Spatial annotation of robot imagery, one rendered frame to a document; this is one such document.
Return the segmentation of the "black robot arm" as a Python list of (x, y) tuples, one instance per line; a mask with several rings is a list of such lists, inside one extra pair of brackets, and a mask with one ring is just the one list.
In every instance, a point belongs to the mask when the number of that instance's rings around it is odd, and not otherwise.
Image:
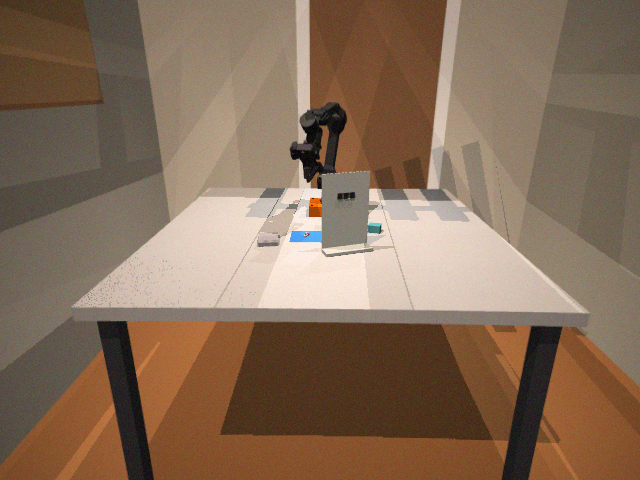
[[(300, 119), (300, 125), (304, 132), (307, 134), (307, 138), (316, 138), (321, 141), (323, 136), (323, 130), (319, 126), (326, 126), (329, 130), (328, 144), (326, 150), (325, 164), (322, 173), (319, 173), (317, 177), (317, 187), (322, 189), (322, 174), (336, 173), (335, 162), (338, 149), (339, 136), (345, 128), (347, 122), (347, 115), (344, 109), (342, 109), (337, 102), (328, 102), (321, 108), (313, 108), (302, 114)], [(297, 142), (293, 142), (290, 147), (290, 154), (293, 160), (299, 159), (302, 155), (302, 151), (299, 154), (296, 153)]]

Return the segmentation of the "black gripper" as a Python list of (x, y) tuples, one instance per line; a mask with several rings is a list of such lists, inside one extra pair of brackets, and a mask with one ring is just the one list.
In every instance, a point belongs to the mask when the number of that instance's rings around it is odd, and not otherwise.
[(303, 163), (304, 179), (309, 183), (317, 172), (323, 172), (323, 165), (320, 160), (319, 151), (321, 150), (321, 141), (316, 138), (307, 138), (304, 144), (298, 144), (296, 146), (296, 153), (299, 154), (302, 151), (302, 157), (299, 156), (300, 161)]

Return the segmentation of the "blue square marking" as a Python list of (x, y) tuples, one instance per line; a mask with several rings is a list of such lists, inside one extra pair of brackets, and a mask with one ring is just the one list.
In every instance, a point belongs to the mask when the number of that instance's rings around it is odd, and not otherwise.
[[(310, 235), (303, 237), (306, 232)], [(289, 242), (322, 242), (322, 231), (292, 231)]]

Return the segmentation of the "light blue cube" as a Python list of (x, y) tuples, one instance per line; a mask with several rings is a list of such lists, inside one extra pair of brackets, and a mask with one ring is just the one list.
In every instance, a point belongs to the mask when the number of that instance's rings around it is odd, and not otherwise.
[(381, 226), (382, 226), (382, 223), (370, 222), (368, 224), (368, 233), (378, 233), (378, 234), (380, 234)]

